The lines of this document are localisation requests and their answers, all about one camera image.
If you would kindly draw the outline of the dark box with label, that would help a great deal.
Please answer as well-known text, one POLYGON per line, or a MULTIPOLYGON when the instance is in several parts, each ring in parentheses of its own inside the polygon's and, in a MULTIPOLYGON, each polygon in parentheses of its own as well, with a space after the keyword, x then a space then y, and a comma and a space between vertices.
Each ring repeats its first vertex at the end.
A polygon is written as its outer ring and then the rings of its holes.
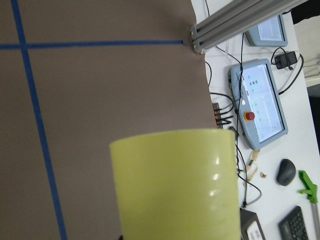
POLYGON ((258 215, 255 212, 240 209, 241 240, 265 240, 258 215))

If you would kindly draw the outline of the grey teach pendant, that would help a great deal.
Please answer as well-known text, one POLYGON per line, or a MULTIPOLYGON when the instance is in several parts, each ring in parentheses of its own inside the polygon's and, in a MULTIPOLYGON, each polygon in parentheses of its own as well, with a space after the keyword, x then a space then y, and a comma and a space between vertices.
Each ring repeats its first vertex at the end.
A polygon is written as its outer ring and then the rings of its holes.
POLYGON ((288 133, 280 96, 268 59, 235 64, 228 84, 248 146, 260 150, 288 133))
POLYGON ((253 47, 286 47, 288 38, 282 15, 276 15, 245 32, 253 47))

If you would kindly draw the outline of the black usb hub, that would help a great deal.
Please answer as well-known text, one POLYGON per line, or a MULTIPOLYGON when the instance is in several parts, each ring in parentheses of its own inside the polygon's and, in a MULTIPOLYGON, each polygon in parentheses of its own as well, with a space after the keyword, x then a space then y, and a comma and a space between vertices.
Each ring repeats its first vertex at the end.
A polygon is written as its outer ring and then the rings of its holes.
POLYGON ((212 103, 212 108, 213 108, 216 127, 219 129, 222 129, 225 124, 225 120, 221 116, 220 106, 217 102, 215 102, 215 103, 212 103))

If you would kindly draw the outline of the black power adapter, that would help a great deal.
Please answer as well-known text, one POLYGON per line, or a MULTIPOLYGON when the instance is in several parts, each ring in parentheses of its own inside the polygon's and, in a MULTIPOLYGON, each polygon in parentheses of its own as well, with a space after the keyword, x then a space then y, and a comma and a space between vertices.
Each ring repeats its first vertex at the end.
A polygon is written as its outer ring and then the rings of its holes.
POLYGON ((288 68, 293 70, 292 65, 298 62, 294 51, 286 52, 275 57, 275 65, 278 70, 288 68))

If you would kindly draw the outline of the black keyboard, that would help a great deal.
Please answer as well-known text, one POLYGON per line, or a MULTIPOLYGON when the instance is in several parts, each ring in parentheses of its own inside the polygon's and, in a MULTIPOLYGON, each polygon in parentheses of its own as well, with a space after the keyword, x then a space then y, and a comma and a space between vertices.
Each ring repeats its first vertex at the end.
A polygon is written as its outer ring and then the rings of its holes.
POLYGON ((308 240, 302 209, 295 206, 279 223, 282 240, 308 240))

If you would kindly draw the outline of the black computer mouse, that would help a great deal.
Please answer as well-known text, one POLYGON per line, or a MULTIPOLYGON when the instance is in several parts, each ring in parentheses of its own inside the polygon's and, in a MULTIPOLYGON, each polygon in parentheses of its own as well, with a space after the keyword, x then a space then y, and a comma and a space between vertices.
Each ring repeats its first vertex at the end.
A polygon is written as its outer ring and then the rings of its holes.
POLYGON ((291 160, 284 158, 279 164, 276 181, 281 186, 288 186, 295 178, 296 173, 295 164, 291 160))

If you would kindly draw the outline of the yellow cup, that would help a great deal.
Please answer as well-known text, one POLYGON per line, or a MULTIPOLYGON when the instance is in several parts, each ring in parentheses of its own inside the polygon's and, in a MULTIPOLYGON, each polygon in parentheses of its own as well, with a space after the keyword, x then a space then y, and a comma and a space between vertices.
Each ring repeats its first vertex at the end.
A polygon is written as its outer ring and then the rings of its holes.
POLYGON ((235 135, 188 129, 109 146, 125 240, 238 240, 235 135))

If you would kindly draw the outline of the green plastic part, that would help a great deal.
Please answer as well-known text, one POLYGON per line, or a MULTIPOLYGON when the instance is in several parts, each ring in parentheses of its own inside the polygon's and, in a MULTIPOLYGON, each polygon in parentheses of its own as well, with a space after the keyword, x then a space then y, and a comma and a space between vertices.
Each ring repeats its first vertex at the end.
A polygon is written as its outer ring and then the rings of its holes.
POLYGON ((317 197, 318 186, 312 182, 312 180, 310 179, 306 171, 299 170, 298 176, 304 185, 304 189, 299 190, 298 193, 306 194, 307 199, 312 204, 317 204, 318 203, 318 197, 317 197))

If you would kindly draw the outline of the aluminium frame post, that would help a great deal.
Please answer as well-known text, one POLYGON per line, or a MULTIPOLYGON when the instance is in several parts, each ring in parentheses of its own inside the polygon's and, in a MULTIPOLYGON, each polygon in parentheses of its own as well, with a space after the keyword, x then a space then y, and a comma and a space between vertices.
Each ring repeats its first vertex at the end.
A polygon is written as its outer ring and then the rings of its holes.
POLYGON ((210 48, 266 21, 303 0, 233 0, 190 28, 193 50, 203 54, 210 48))

